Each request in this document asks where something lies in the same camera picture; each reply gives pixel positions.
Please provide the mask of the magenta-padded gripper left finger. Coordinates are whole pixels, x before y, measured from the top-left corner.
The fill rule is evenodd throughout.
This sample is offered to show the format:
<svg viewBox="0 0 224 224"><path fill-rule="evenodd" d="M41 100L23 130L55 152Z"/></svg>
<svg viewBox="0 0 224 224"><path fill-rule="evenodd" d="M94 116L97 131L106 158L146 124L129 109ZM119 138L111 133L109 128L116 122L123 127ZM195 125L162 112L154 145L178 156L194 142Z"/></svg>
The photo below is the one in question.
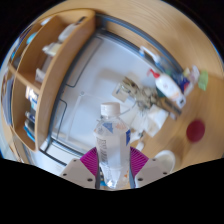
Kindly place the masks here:
<svg viewBox="0 0 224 224"><path fill-rule="evenodd" d="M81 187L99 189L100 168L97 149L92 148L80 159L72 159L60 176Z"/></svg>

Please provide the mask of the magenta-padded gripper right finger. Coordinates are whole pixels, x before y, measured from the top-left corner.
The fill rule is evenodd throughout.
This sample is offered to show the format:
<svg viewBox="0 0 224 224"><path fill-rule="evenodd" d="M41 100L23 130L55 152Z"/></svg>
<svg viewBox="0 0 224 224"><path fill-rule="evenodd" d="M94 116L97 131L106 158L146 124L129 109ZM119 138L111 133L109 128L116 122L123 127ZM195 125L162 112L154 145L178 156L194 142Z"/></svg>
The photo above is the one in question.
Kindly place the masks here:
<svg viewBox="0 0 224 224"><path fill-rule="evenodd" d="M131 188L140 188L171 173L171 152L163 150L154 158L148 158L138 149L130 149Z"/></svg>

